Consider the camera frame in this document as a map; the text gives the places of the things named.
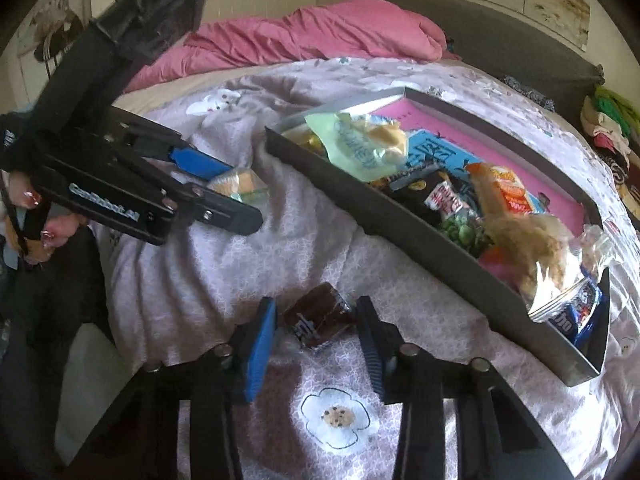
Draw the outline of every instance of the bed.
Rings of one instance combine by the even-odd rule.
[[[430,16],[424,8],[412,10]],[[465,12],[469,19],[472,10]],[[509,26],[503,16],[499,21],[502,27]],[[448,31],[450,24],[439,25]],[[516,30],[534,37],[542,34],[521,25]],[[527,37],[519,41],[525,44]],[[458,36],[456,44],[462,54],[465,38]],[[474,49],[482,51],[477,44]],[[564,99],[563,118],[508,89],[494,77],[498,68],[483,66],[482,56],[476,56],[474,64],[491,75],[456,60],[424,64],[335,57],[192,75],[121,97],[117,106],[180,131],[200,150],[236,166],[252,165],[271,193],[263,228],[246,238],[196,224],[157,248],[94,226],[110,325],[129,370],[147,360],[175,364],[195,359],[226,340],[235,324],[248,320],[262,296],[274,296],[279,309],[284,309],[306,290],[328,281],[351,297],[370,295],[384,320],[398,325],[405,339],[436,357],[457,362],[477,355],[490,359],[574,475],[603,478],[628,446],[640,419],[637,353],[633,353],[640,336],[640,246],[610,171],[570,124],[575,119],[571,102],[579,94],[584,97],[584,85],[592,86],[600,75],[577,55],[568,65],[569,74],[556,64],[554,81],[562,83],[543,91]],[[540,66],[513,65],[509,71],[532,84],[535,81],[527,73],[538,73]],[[601,377],[565,387],[530,354],[492,332],[478,311],[396,247],[364,234],[304,176],[265,152],[267,124],[350,94],[392,85],[440,91],[442,99],[538,150],[596,201],[605,229],[624,259],[611,271],[610,334]],[[571,90],[563,92],[567,86]],[[207,96],[228,91],[239,96],[222,109],[205,115],[188,113]],[[321,398],[327,390],[340,391],[341,402],[360,403],[372,421],[359,444],[341,452],[305,424],[305,401]],[[455,478],[455,420],[452,406],[446,410],[447,478]],[[376,400],[353,333],[316,354],[301,351],[281,334],[263,392],[235,415],[246,478],[390,478],[401,413],[398,406],[383,407]],[[180,471],[185,477],[187,420],[183,417],[180,424]]]

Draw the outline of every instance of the blue wrapper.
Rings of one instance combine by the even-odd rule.
[[[585,272],[584,285],[564,309],[549,321],[574,345],[582,343],[593,329],[603,294],[598,284]]]

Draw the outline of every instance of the black pants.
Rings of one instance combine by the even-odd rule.
[[[0,319],[12,321],[0,362],[0,479],[51,479],[61,469],[54,433],[68,351],[82,323],[111,338],[92,232],[81,228],[29,272],[4,270]]]

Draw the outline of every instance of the pile of clothes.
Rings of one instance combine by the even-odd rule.
[[[593,97],[584,98],[580,121],[591,147],[611,168],[620,198],[638,228],[640,158],[630,143],[640,146],[640,114],[627,99],[600,86]]]

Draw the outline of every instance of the human hand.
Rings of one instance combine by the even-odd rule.
[[[4,174],[3,177],[9,199],[14,205],[34,209],[40,204],[42,197],[33,189],[28,176],[15,172]],[[75,234],[80,225],[86,225],[87,222],[85,217],[77,214],[48,220],[40,234],[40,240],[26,241],[29,253],[25,255],[25,261],[31,265],[46,262],[58,247],[62,247]],[[20,253],[18,237],[8,216],[4,218],[4,227],[7,243]]]

